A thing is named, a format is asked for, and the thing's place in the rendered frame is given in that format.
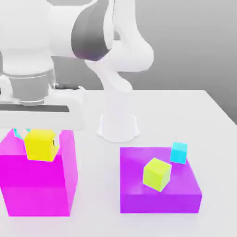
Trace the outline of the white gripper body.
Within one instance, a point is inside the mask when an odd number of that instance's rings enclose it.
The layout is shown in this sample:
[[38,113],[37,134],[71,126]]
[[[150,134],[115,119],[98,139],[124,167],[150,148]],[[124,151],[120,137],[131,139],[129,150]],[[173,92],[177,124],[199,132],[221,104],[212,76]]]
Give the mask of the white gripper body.
[[40,105],[0,100],[0,128],[83,130],[86,90],[49,90]]

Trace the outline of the small yellow cube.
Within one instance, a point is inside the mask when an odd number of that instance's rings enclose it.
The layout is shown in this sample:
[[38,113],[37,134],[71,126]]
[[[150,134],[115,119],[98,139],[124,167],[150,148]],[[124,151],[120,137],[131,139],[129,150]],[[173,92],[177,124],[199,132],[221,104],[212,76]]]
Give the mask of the small yellow cube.
[[31,129],[24,138],[27,159],[30,161],[53,162],[59,146],[55,146],[53,130]]

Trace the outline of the small cyan cube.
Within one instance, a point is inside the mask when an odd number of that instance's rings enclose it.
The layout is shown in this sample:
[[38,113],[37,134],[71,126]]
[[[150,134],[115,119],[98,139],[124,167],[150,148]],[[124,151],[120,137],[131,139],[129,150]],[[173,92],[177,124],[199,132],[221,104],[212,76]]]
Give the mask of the small cyan cube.
[[170,161],[185,164],[187,160],[187,143],[174,142],[171,150]]
[[13,128],[13,133],[14,133],[15,137],[22,139],[19,135],[19,129]]

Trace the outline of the small lime green cube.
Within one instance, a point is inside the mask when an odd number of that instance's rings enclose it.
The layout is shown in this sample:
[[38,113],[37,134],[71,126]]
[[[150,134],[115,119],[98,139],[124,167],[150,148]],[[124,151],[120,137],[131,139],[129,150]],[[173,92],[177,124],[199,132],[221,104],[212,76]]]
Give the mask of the small lime green cube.
[[143,184],[162,192],[170,182],[172,165],[152,158],[143,168]]

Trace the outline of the large magenta box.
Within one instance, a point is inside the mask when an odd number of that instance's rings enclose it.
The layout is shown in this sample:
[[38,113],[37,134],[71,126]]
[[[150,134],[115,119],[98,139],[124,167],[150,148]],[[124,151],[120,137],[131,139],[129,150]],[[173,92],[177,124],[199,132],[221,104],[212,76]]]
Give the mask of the large magenta box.
[[0,142],[0,191],[9,216],[69,217],[77,183],[73,131],[61,132],[52,162],[28,160],[13,130]]

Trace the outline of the large purple box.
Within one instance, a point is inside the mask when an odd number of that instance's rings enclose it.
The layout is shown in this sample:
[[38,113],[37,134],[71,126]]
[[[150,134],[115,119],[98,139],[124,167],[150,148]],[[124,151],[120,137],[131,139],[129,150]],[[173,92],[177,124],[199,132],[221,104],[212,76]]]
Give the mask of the large purple box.
[[143,168],[152,159],[170,162],[170,147],[120,148],[121,213],[198,213],[202,191],[189,162],[173,163],[162,192],[143,184]]

